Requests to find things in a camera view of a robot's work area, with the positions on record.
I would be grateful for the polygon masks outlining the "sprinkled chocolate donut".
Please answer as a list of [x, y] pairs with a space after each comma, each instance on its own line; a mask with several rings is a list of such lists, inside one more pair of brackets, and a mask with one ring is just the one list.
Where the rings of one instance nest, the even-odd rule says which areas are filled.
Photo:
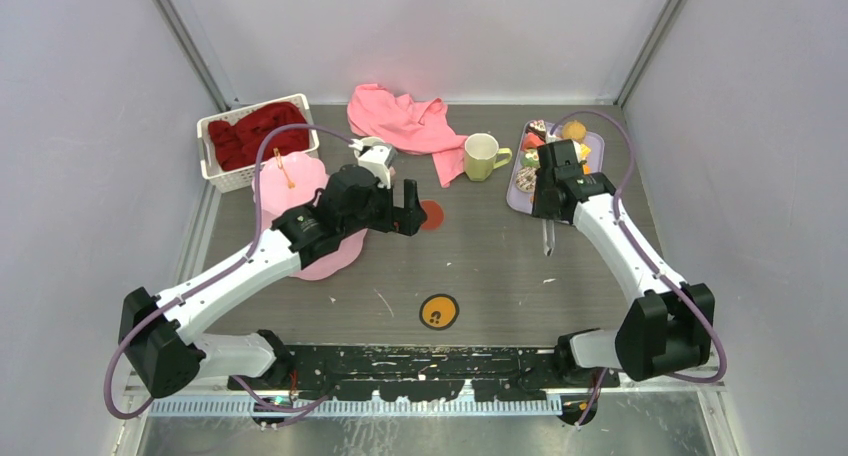
[[534, 167], [522, 167], [515, 175], [514, 186], [521, 192], [531, 194], [536, 188], [537, 169]]

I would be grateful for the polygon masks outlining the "metal serving tongs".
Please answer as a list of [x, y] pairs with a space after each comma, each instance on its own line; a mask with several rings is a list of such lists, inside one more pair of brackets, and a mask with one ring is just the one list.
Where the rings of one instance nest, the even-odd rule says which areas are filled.
[[556, 246], [555, 222], [543, 220], [543, 250], [546, 256], [551, 256]]

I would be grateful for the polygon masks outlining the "pink three-tier dessert stand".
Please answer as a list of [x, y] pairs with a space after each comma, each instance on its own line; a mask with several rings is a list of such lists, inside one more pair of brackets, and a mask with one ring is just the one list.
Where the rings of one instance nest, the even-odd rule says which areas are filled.
[[[286, 210], [315, 199], [316, 191], [323, 189], [329, 180], [324, 163], [304, 152], [292, 152], [266, 162], [259, 172], [259, 183], [251, 183], [254, 201], [261, 205], [261, 229], [269, 229], [274, 219]], [[361, 254], [367, 231], [359, 231], [345, 238], [337, 251], [294, 274], [305, 281], [329, 278], [350, 266]]]

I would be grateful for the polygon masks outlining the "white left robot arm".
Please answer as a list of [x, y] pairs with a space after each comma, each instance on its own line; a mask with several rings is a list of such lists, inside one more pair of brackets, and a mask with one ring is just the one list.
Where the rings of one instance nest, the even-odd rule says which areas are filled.
[[416, 181], [403, 182], [403, 204], [369, 170], [346, 165], [306, 204], [276, 218], [258, 239], [186, 283], [152, 296], [138, 288], [124, 300], [120, 347], [154, 398], [196, 379], [240, 376], [269, 389], [285, 385], [292, 364], [268, 330], [246, 336], [208, 333], [218, 319], [265, 287], [339, 250], [365, 229], [415, 235], [426, 220]]

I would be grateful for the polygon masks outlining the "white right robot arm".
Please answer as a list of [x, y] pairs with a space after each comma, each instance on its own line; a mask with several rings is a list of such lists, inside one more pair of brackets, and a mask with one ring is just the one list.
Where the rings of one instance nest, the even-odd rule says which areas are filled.
[[560, 337], [556, 376], [577, 387], [595, 368], [644, 381], [705, 364], [713, 348], [712, 292], [687, 283], [664, 263], [633, 225], [610, 180], [585, 173], [579, 148], [570, 140], [539, 147], [532, 214], [567, 222], [583, 234], [614, 275], [629, 309], [616, 329]]

